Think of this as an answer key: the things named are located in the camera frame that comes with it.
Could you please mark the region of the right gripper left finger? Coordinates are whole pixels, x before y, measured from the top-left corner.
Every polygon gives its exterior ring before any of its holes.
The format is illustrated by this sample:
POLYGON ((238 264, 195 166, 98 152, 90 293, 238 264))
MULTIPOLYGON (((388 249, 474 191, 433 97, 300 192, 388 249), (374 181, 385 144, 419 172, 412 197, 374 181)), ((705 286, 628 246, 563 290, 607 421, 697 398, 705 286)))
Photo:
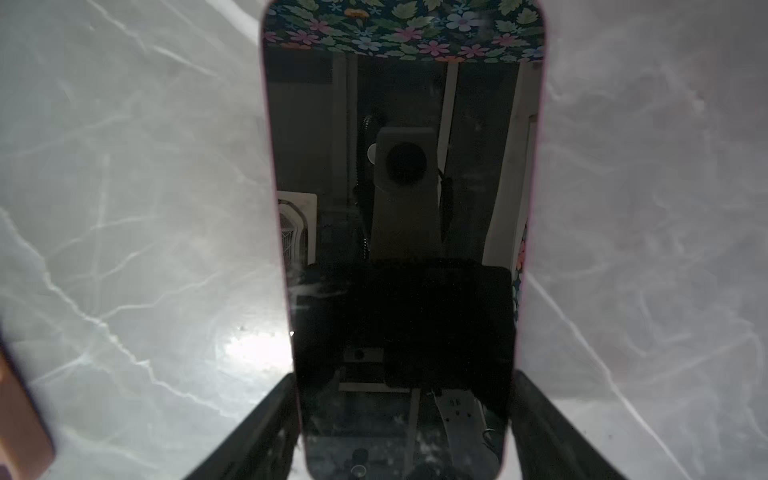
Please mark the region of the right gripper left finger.
POLYGON ((187 479, 287 479, 300 434, 297 400, 289 373, 187 479))

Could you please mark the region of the black phone pink edge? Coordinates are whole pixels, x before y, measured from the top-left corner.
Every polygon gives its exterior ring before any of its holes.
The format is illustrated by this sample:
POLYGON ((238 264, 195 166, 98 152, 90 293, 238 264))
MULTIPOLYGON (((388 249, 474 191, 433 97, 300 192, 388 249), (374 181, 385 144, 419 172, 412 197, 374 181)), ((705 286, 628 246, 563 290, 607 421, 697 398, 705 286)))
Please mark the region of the black phone pink edge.
POLYGON ((497 477, 537 5, 274 1, 262 40, 309 474, 497 477))

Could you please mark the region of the pink phone case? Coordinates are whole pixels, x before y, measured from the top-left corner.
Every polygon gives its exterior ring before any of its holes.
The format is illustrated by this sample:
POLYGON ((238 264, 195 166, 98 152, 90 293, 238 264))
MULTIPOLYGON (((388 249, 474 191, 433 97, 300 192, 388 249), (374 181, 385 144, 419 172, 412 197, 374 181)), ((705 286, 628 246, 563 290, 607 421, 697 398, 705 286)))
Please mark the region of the pink phone case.
POLYGON ((1 478, 40 479, 54 460, 53 444, 37 410, 1 352, 1 478))

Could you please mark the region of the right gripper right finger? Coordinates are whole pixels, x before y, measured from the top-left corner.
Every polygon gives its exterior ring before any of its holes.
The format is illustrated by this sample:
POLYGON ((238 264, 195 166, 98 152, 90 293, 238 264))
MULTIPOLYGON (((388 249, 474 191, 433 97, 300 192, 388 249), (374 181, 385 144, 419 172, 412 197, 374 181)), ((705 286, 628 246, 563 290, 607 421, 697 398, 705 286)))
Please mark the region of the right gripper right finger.
POLYGON ((510 420, 524 480, 620 480, 623 475, 517 370, 510 420))

